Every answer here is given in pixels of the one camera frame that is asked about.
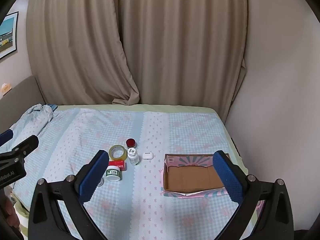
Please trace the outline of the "person left hand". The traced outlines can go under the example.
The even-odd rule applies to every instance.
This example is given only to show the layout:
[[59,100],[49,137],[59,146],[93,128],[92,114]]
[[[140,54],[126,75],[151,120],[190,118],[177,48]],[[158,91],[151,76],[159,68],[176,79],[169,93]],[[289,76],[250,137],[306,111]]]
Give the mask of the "person left hand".
[[7,196],[4,196],[4,198],[1,200],[1,207],[4,210],[6,220],[9,226],[13,226],[18,231],[20,231],[20,220],[17,216],[17,213],[14,209],[11,200]]

